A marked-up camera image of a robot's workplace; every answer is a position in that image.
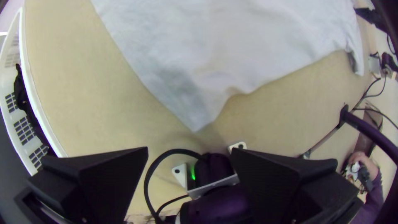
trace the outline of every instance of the wire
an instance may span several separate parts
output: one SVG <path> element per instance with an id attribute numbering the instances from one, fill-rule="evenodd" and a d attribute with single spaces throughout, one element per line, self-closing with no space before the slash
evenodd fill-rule
<path id="1" fill-rule="evenodd" d="M 169 151 L 164 152 L 162 155 L 160 155 L 159 157 L 157 157 L 157 159 L 155 159 L 155 161 L 149 166 L 149 169 L 145 175 L 145 179 L 144 179 L 144 197 L 145 197 L 145 202 L 148 206 L 148 209 L 151 213 L 151 215 L 153 216 L 153 218 L 155 219 L 155 223 L 156 224 L 163 224 L 163 220 L 159 217 L 159 215 L 155 212 L 155 210 L 153 209 L 152 204 L 150 203 L 149 200 L 149 194 L 148 194 L 148 187 L 149 187 L 149 180 L 153 174 L 153 172 L 155 172 L 155 169 L 158 167 L 158 165 L 167 157 L 174 155 L 174 154 L 183 154 L 183 155 L 187 155 L 187 156 L 191 156 L 194 157 L 198 160 L 204 160 L 204 157 L 199 154 L 196 153 L 194 151 L 188 150 L 188 149 L 171 149 Z"/>
<path id="2" fill-rule="evenodd" d="M 374 53 L 374 54 L 370 54 L 369 56 L 371 56 L 371 57 L 379 57 L 380 55 L 379 55 L 379 52 L 377 51 L 376 53 Z"/>
<path id="3" fill-rule="evenodd" d="M 381 91 L 378 94 L 376 94 L 376 95 L 365 96 L 364 99 L 370 98 L 370 97 L 380 96 L 383 93 L 384 88 L 386 87 L 386 81 L 387 81 L 387 76 L 384 77 L 384 84 L 383 84 L 383 88 L 381 89 Z"/>
<path id="4" fill-rule="evenodd" d="M 390 42 L 391 42 L 391 41 L 389 41 L 389 40 L 391 40 L 391 37 L 390 37 L 390 35 L 387 35 L 387 44 L 388 44 L 388 48 L 390 49 L 390 51 L 391 51 L 391 53 L 392 53 L 393 55 L 397 55 L 396 52 L 392 50 L 391 45 L 390 45 Z"/>
<path id="5" fill-rule="evenodd" d="M 373 82 L 369 85 L 369 87 L 366 89 L 366 91 L 365 91 L 364 94 L 362 95 L 361 100 L 363 100 L 363 99 L 366 98 L 366 95 L 368 94 L 370 88 L 372 88 L 372 86 L 373 86 L 376 82 L 378 82 L 378 81 L 380 81 L 380 80 L 381 80 L 381 78 L 377 78 L 375 81 L 373 81 Z"/>
<path id="6" fill-rule="evenodd" d="M 394 127 L 398 130 L 398 126 L 388 116 L 386 116 L 382 112 L 379 112 L 379 111 L 374 110 L 374 109 L 369 109 L 369 108 L 354 108 L 353 110 L 367 110 L 367 111 L 373 111 L 375 113 L 381 114 L 383 117 L 387 118 L 387 120 L 389 120 L 394 125 Z"/>
<path id="7" fill-rule="evenodd" d="M 181 200 L 181 199 L 183 199 L 183 198 L 186 198 L 186 197 L 189 197 L 189 195 L 180 196 L 180 197 L 177 197 L 177 198 L 175 198 L 175 199 L 173 199 L 173 200 L 170 200 L 170 201 L 164 203 L 162 206 L 160 206 L 160 207 L 158 208 L 158 210 L 156 211 L 156 214 L 159 215 L 160 212 L 161 212 L 166 206 L 168 206 L 169 204 L 171 204 L 171 203 L 173 203 L 173 202 L 176 202 L 176 201 L 178 201 L 178 200 Z"/>

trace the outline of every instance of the purple sleeve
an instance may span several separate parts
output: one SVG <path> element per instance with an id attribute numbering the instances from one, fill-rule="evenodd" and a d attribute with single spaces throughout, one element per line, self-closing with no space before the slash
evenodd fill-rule
<path id="1" fill-rule="evenodd" d="M 351 224 L 372 224 L 376 220 L 384 202 L 380 170 L 372 183 L 373 190 L 366 195 L 366 203 L 359 209 Z"/>

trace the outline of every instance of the white cloth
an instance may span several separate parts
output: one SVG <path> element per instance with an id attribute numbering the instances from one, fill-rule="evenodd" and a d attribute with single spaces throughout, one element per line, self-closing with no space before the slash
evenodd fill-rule
<path id="1" fill-rule="evenodd" d="M 232 95 L 333 51 L 364 73 L 351 0 L 91 1 L 143 84 L 192 131 Z"/>

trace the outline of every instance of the person's hand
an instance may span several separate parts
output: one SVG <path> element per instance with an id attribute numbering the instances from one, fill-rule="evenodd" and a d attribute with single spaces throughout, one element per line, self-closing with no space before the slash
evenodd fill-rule
<path id="1" fill-rule="evenodd" d="M 377 174 L 379 173 L 379 168 L 374 164 L 363 152 L 355 152 L 348 159 L 349 164 L 354 164 L 359 162 L 360 164 L 366 166 L 366 169 L 369 172 L 370 180 L 373 181 L 376 179 Z"/>

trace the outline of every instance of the table surface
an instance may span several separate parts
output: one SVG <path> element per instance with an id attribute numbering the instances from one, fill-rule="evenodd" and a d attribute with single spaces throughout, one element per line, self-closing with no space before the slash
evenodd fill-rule
<path id="1" fill-rule="evenodd" d="M 250 149 L 296 156 L 338 124 L 343 105 L 352 108 L 371 80 L 369 73 L 355 75 L 347 54 L 337 51 L 252 94 L 230 98 L 216 121 L 192 133 L 142 85 L 90 1 L 27 0 L 25 8 L 36 91 L 68 156 L 148 146 L 147 169 L 169 149 L 225 152 L 227 145 L 240 140 Z M 358 22 L 367 60 L 375 50 L 372 26 Z M 313 158 L 337 158 L 341 164 L 357 136 L 345 125 Z M 159 166 L 149 187 L 155 208 L 184 195 L 170 169 L 189 160 L 173 156 Z M 143 176 L 128 214 L 148 213 Z"/>

